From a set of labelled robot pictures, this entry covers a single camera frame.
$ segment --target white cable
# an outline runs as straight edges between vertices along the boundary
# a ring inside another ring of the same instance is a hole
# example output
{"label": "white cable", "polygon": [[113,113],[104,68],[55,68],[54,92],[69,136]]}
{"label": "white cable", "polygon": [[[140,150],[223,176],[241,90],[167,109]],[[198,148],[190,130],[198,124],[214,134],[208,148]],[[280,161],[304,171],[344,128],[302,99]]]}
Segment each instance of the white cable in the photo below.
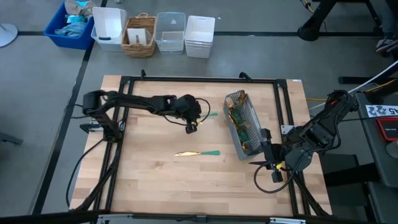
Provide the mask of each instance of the white cable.
{"label": "white cable", "polygon": [[[398,61],[394,62],[392,65],[388,66],[388,68],[384,69],[381,73],[379,73],[379,74],[376,75],[375,77],[371,78],[371,79],[368,80],[367,82],[363,83],[362,85],[360,85],[360,86],[358,86],[358,87],[356,87],[356,88],[353,88],[352,90],[348,91],[348,93],[352,93],[352,92],[354,92],[355,90],[357,90],[357,89],[359,89],[359,88],[361,88],[361,87],[363,87],[363,86],[369,84],[369,83],[372,82],[375,78],[381,76],[383,73],[385,73],[385,72],[386,72],[387,70],[389,70],[391,67],[395,66],[397,63],[398,63]],[[313,109],[318,108],[318,107],[323,106],[323,105],[325,105],[325,103],[321,103],[321,104],[319,104],[319,105],[313,106],[313,107],[311,107],[311,108],[308,109],[308,110],[313,110]]]}

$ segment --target concrete floor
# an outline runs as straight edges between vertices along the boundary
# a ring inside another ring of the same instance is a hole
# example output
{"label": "concrete floor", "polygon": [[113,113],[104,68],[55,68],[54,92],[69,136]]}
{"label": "concrete floor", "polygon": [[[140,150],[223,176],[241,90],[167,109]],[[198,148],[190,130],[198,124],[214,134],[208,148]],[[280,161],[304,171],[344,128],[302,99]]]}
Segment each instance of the concrete floor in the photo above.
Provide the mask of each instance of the concrete floor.
{"label": "concrete floor", "polygon": [[[22,31],[43,31],[61,2],[3,0],[0,22],[15,24]],[[130,15],[180,11],[187,16],[211,16],[219,18],[217,31],[294,32],[310,16],[299,1],[293,0],[125,0],[122,4],[109,0],[107,7],[125,9]],[[377,11],[380,8],[379,4],[374,7]],[[329,32],[370,32],[374,27],[364,4],[337,4],[326,23]],[[150,76],[236,77],[244,71],[259,78],[301,79],[308,97],[323,98],[334,89],[353,87],[339,85],[338,76],[371,77],[392,63],[391,58],[374,52],[376,42],[374,38],[353,37],[305,42],[298,37],[217,36],[209,60],[158,52],[151,58],[131,58],[124,53],[103,52],[95,44],[77,103],[84,93],[100,87],[104,75],[138,75],[142,68]],[[22,146],[0,144],[0,216],[30,212],[84,53],[58,48],[44,36],[19,36],[0,49],[0,131],[24,140]],[[45,213],[68,209],[65,189],[87,137],[78,125],[86,122],[72,120],[69,125]],[[360,164],[371,162],[361,130],[359,123],[341,124],[343,145],[332,153],[356,154]]]}

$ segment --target wooden table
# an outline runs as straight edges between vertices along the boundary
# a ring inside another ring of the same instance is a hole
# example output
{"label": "wooden table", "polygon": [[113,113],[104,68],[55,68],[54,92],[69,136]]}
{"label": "wooden table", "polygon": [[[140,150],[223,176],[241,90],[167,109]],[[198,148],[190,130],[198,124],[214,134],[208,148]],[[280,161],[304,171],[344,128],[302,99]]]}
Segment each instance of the wooden table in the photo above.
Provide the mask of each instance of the wooden table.
{"label": "wooden table", "polygon": [[[105,76],[102,89],[118,91],[120,76]],[[307,102],[300,80],[287,80],[295,125],[309,119]],[[128,213],[170,213],[208,215],[291,216],[289,190],[277,194],[260,192],[253,183],[257,166],[251,161],[263,161],[263,154],[240,161],[235,153],[231,134],[222,112],[227,94],[245,90],[250,95],[261,126],[270,129],[272,142],[280,143],[279,123],[274,91],[271,84],[258,83],[195,83],[195,82],[134,82],[133,95],[191,94],[210,102],[209,117],[198,131],[186,134],[185,128],[167,122],[163,117],[144,110],[130,109],[123,150],[117,174],[111,211]],[[283,92],[280,97],[285,113]],[[201,103],[205,113],[207,105]],[[90,133],[86,150],[102,138],[102,132]],[[71,208],[77,207],[98,182],[106,143],[101,143],[82,161],[73,193]],[[221,151],[220,156],[175,157],[180,151]],[[323,209],[331,213],[325,181],[317,154],[304,170],[305,182]],[[276,189],[271,171],[261,170],[259,185]],[[104,207],[107,186],[101,207]],[[300,191],[296,186],[298,208],[303,213]]]}

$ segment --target green-handled knife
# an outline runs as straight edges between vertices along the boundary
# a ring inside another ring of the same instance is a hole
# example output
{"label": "green-handled knife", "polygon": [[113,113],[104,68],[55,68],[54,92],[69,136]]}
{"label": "green-handled knife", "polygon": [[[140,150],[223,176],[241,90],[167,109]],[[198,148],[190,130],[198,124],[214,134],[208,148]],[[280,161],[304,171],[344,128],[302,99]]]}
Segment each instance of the green-handled knife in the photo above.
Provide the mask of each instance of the green-handled knife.
{"label": "green-handled knife", "polygon": [[219,151],[208,151],[208,152],[179,152],[174,156],[195,156],[195,155],[216,155],[219,156]]}

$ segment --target blue bin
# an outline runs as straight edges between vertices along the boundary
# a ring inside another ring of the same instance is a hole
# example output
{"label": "blue bin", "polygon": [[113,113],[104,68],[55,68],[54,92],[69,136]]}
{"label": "blue bin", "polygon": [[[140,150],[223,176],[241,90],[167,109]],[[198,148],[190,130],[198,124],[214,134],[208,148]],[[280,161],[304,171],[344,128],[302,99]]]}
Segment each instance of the blue bin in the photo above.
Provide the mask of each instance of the blue bin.
{"label": "blue bin", "polygon": [[50,24],[45,28],[44,35],[49,37],[59,47],[69,47],[74,49],[86,50],[94,41],[91,38],[91,31],[94,26],[94,18],[88,19],[83,33],[79,37],[67,37],[54,33],[56,29],[62,29],[65,26],[65,15],[67,15],[64,3],[60,6]]}

